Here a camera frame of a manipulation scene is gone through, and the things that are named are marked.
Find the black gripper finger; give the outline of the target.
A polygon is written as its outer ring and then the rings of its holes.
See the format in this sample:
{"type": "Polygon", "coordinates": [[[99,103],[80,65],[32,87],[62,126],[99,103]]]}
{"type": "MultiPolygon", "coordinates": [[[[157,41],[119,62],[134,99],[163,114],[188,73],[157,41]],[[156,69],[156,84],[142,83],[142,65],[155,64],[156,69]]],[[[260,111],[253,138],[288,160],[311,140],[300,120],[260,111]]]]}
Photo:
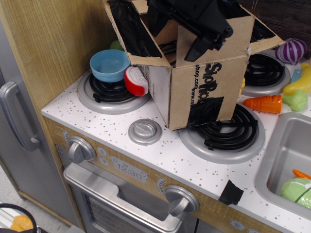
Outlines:
{"type": "Polygon", "coordinates": [[[213,40],[208,36],[197,37],[192,43],[188,53],[186,54],[184,60],[187,62],[195,62],[199,59],[205,52],[212,47],[213,40]]]}
{"type": "Polygon", "coordinates": [[[157,37],[157,35],[162,31],[169,20],[166,14],[152,7],[148,8],[147,19],[149,31],[154,37],[157,37]]]}

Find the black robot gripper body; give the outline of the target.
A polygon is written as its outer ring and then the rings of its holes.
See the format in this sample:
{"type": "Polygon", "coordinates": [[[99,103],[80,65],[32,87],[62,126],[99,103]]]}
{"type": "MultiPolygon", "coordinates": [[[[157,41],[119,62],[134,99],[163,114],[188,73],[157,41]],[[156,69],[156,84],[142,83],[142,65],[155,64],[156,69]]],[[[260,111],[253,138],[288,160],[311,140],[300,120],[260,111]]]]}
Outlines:
{"type": "Polygon", "coordinates": [[[209,50],[219,50],[233,34],[218,0],[149,0],[147,6],[158,9],[197,37],[208,36],[213,40],[209,50]]]}

